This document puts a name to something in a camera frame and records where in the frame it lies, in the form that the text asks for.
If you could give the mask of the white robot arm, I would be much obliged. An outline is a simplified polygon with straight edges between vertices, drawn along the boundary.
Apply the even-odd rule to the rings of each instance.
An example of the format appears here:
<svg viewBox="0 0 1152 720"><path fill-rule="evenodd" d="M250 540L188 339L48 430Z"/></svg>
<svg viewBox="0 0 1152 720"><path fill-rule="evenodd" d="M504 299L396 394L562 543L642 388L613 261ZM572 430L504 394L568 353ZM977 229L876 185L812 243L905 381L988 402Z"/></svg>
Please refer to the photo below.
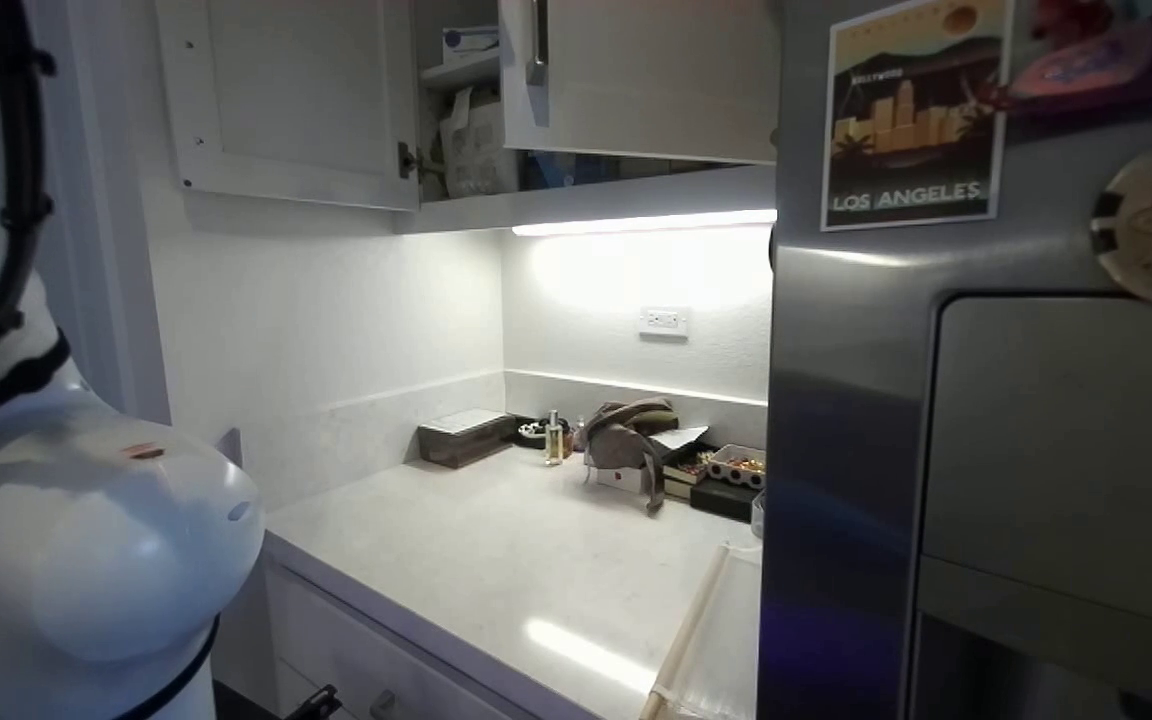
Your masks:
<svg viewBox="0 0 1152 720"><path fill-rule="evenodd" d="M215 720L213 646L264 543L222 452L90 394L37 272L42 91L0 0L0 720Z"/></svg>

